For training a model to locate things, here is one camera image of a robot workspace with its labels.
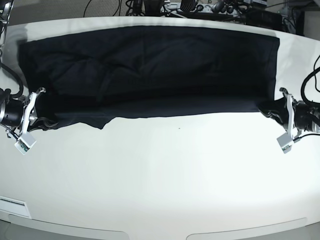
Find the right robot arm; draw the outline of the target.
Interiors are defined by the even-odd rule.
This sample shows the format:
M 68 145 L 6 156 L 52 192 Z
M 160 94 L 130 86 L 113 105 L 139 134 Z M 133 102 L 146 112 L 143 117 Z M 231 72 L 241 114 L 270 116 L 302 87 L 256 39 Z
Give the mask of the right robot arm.
M 7 28 L 9 25 L 10 15 L 14 7 L 13 0 L 2 0 L 0 2 L 0 48 L 5 45 Z M 0 64 L 0 69 L 10 74 L 18 84 L 18 92 L 12 93 L 11 89 L 0 90 L 0 125 L 5 128 L 8 138 L 17 140 L 19 135 L 15 132 L 16 129 L 21 129 L 25 108 L 30 103 L 23 95 L 24 84 L 20 76 L 9 68 L 4 63 Z M 30 122 L 26 129 L 33 131 L 37 129 L 48 130 L 55 127 L 58 122 L 47 119 L 46 117 L 38 118 L 35 108 L 32 108 L 30 113 Z

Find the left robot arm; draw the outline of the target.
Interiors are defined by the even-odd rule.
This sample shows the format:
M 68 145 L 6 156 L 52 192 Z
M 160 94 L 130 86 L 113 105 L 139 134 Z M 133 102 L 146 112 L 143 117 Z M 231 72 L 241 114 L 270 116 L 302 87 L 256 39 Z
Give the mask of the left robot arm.
M 275 120 L 286 131 L 290 129 L 290 115 L 293 115 L 293 127 L 298 131 L 314 134 L 320 132 L 320 109 L 295 100 L 285 88 L 280 88 L 283 97 L 278 100 L 268 100 L 258 105 L 258 110 L 265 117 Z

